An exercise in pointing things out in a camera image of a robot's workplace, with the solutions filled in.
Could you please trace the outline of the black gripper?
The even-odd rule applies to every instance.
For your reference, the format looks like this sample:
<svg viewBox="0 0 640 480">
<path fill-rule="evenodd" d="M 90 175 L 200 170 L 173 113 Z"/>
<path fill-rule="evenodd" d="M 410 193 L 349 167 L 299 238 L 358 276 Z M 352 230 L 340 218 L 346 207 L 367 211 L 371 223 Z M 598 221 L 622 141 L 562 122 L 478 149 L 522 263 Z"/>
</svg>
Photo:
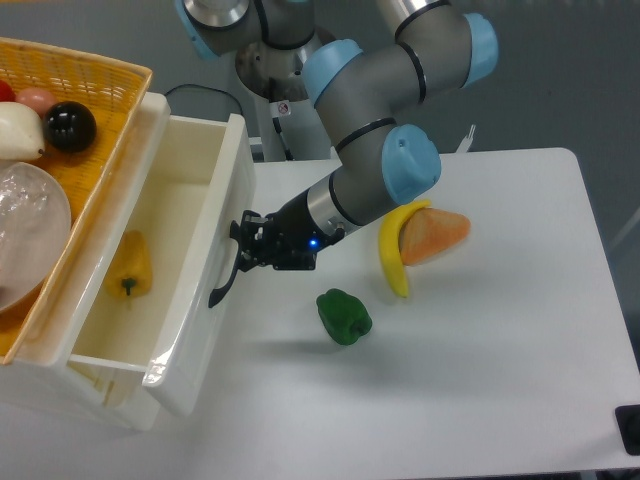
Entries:
<svg viewBox="0 0 640 480">
<path fill-rule="evenodd" d="M 236 270 L 246 273 L 267 265 L 285 271 L 315 269 L 317 254 L 342 240 L 345 228 L 338 224 L 326 234 L 312 218 L 308 194 L 297 195 L 266 217 L 252 210 L 242 213 Z"/>
</svg>

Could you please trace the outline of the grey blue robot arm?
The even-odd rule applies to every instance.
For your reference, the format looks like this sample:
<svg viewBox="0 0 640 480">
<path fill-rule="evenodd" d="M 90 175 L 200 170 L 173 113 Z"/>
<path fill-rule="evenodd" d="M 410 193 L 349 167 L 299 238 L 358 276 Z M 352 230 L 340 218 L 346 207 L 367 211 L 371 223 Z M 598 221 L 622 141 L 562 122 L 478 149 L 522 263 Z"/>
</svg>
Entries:
<svg viewBox="0 0 640 480">
<path fill-rule="evenodd" d="M 315 46 L 309 1 L 179 1 L 176 11 L 206 57 L 252 44 L 276 51 L 310 48 L 301 62 L 307 99 L 340 166 L 277 212 L 246 212 L 230 228 L 241 271 L 272 266 L 311 270 L 317 254 L 413 201 L 441 174 L 439 153 L 398 111 L 490 75 L 499 58 L 496 32 L 478 13 L 448 1 L 382 1 L 392 45 L 365 53 L 349 39 Z"/>
</svg>

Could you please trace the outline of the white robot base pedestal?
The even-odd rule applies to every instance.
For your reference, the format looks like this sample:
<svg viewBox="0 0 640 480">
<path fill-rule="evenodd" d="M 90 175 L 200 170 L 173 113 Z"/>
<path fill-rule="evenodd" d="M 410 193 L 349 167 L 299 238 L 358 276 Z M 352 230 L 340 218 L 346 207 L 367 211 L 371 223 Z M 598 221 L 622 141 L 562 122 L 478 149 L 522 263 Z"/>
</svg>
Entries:
<svg viewBox="0 0 640 480">
<path fill-rule="evenodd" d="M 334 39 L 318 27 L 309 42 L 294 50 L 256 42 L 236 53 L 236 73 L 254 100 L 266 162 L 330 157 L 331 141 L 308 98 L 302 68 L 316 50 Z"/>
</svg>

